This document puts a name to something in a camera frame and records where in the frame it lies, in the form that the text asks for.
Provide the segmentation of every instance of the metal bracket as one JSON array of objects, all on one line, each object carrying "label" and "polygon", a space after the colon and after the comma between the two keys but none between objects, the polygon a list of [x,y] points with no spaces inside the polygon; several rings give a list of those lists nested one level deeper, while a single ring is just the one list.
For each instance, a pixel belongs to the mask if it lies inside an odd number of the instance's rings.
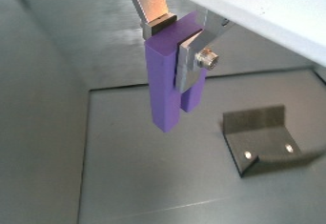
[{"label": "metal bracket", "polygon": [[166,0],[132,0],[132,3],[142,19],[143,37],[148,39],[176,21],[176,16],[168,13]]},{"label": "metal bracket", "polygon": [[241,176],[310,164],[326,150],[302,153],[286,129],[286,108],[223,114],[223,134]]},{"label": "metal bracket", "polygon": [[215,67],[218,55],[207,46],[234,25],[233,21],[200,6],[198,23],[203,26],[202,32],[179,45],[176,89],[180,92],[186,92],[196,83],[202,68],[213,70]]}]

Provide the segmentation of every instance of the dark metal bracket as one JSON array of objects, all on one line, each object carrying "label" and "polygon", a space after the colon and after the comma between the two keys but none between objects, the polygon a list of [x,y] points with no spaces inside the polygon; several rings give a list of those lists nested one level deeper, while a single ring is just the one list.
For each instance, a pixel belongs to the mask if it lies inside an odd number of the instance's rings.
[{"label": "dark metal bracket", "polygon": [[241,176],[309,165],[325,150],[302,153],[286,129],[286,108],[223,113],[223,134]]}]

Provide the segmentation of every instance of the gray metal surface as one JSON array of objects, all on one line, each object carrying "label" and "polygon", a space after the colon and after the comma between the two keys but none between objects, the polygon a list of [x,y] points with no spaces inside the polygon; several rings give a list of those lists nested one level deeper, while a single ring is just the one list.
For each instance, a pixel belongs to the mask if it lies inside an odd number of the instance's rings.
[{"label": "gray metal surface", "polygon": [[[24,0],[24,3],[90,88],[147,83],[140,20],[131,0]],[[187,0],[167,3],[179,18],[196,9]],[[311,63],[238,26],[211,48],[221,60],[210,75],[287,69]]]},{"label": "gray metal surface", "polygon": [[75,224],[88,92],[16,0],[0,36],[0,222]]},{"label": "gray metal surface", "polygon": [[325,146],[326,88],[310,71],[211,78],[202,105],[162,133],[148,87],[91,93],[80,224],[325,223],[326,158],[241,179],[223,112],[285,104],[302,151]]}]

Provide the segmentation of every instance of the gray wall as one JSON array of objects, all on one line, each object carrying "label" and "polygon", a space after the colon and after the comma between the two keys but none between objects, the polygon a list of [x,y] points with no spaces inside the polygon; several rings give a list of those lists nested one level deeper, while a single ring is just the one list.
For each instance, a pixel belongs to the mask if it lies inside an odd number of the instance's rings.
[{"label": "gray wall", "polygon": [[88,91],[19,1],[0,20],[0,222],[72,224]]}]

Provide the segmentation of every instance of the screw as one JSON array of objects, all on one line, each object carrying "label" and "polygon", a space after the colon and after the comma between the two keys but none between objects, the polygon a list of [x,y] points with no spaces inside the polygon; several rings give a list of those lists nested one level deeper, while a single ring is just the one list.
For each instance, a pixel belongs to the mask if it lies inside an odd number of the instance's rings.
[{"label": "screw", "polygon": [[230,19],[225,18],[225,20],[222,22],[222,26],[225,27],[229,23],[230,23]]},{"label": "screw", "polygon": [[245,152],[245,156],[247,159],[251,159],[251,153],[250,152]]},{"label": "screw", "polygon": [[290,153],[293,153],[293,148],[291,148],[291,146],[290,146],[289,144],[285,144],[285,147],[286,147],[286,150],[287,150]]},{"label": "screw", "polygon": [[211,49],[204,48],[196,53],[196,60],[199,62],[199,67],[211,71],[218,64],[219,56]]}]

